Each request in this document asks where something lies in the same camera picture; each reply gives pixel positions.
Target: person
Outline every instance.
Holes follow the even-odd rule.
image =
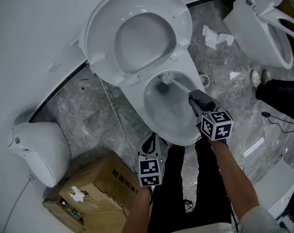
[[[263,71],[262,78],[252,70],[250,81],[258,100],[294,119],[294,81],[271,80],[267,70]]]
[[[256,192],[222,141],[195,146],[199,164],[196,206],[186,214],[181,168],[185,148],[173,145],[165,162],[163,182],[155,186],[149,221],[150,193],[141,187],[122,233],[232,233],[231,205],[241,233],[283,233],[276,220],[259,205]]]

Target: toilet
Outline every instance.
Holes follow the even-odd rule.
[[[269,66],[292,68],[293,52],[280,19],[294,19],[275,8],[283,0],[236,0],[223,20],[239,47],[250,61]]]
[[[68,143],[57,123],[22,123],[8,133],[10,152],[26,160],[35,176],[54,187],[64,176],[71,158]]]
[[[204,87],[187,51],[192,20],[181,0],[104,0],[79,36],[90,69],[121,88],[144,122],[180,146],[200,133],[188,94],[160,76],[168,71],[190,90]]]

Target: leg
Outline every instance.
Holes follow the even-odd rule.
[[[183,229],[186,212],[182,194],[181,168],[185,148],[172,146],[168,151],[161,185],[153,192],[148,232],[170,233]]]
[[[231,207],[219,172],[216,156],[210,143],[196,143],[199,164],[197,177],[196,206],[192,227],[213,223],[231,224]]]
[[[260,84],[256,98],[294,119],[294,81],[270,80]]]

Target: tissue paper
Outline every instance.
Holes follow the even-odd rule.
[[[202,35],[205,36],[204,44],[212,49],[216,49],[216,44],[222,43],[224,41],[226,41],[227,44],[231,46],[234,41],[233,35],[226,33],[217,34],[206,25],[203,25]]]
[[[69,194],[74,201],[76,202],[83,202],[83,197],[85,196],[84,193],[79,190],[76,186],[71,187],[71,189],[73,189],[73,191],[75,192],[75,194]]]

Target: sneaker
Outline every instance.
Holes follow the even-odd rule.
[[[271,80],[270,72],[268,70],[263,70],[262,78],[261,78],[262,84],[265,85],[270,80]]]
[[[252,88],[253,88],[254,96],[256,97],[257,88],[261,83],[260,76],[259,76],[259,74],[258,74],[258,72],[256,70],[252,70],[250,72],[250,83],[251,83]]]

